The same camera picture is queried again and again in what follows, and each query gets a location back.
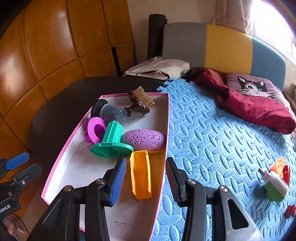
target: curtain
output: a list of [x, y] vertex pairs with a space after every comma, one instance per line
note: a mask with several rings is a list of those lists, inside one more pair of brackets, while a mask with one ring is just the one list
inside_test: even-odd
[[217, 0], [213, 24], [248, 34], [252, 28], [252, 0]]

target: black table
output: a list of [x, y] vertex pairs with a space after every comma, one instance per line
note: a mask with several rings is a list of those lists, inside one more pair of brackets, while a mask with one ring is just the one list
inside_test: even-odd
[[32, 152], [47, 178], [61, 149], [86, 112], [101, 95], [127, 93], [142, 86], [156, 92], [162, 81], [130, 77], [91, 77], [76, 81], [49, 100], [33, 117]]

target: sunlight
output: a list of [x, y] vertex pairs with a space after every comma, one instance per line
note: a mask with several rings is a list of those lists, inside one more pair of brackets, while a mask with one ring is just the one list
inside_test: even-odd
[[292, 54], [292, 31], [285, 19], [271, 5], [253, 0], [252, 19], [255, 37], [270, 44], [282, 53]]

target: purple play-dough roller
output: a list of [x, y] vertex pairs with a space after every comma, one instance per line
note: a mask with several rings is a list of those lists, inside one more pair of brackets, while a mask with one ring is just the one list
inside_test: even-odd
[[106, 131], [106, 124], [100, 117], [93, 117], [87, 123], [87, 131], [84, 133], [86, 142], [95, 144], [102, 141]]
[[133, 147], [134, 151], [158, 152], [165, 149], [165, 135], [159, 131], [137, 129], [123, 134], [121, 142]]

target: yellow plastic toy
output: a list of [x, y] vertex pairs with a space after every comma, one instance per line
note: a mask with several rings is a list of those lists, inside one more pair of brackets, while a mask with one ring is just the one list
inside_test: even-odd
[[278, 159], [274, 165], [271, 167], [270, 172], [274, 171], [275, 173], [277, 173], [281, 178], [284, 177], [283, 175], [283, 168], [285, 166], [285, 158], [282, 157], [280, 159]]
[[132, 191], [137, 199], [149, 199], [151, 194], [151, 172], [148, 152], [134, 151], [130, 157]]

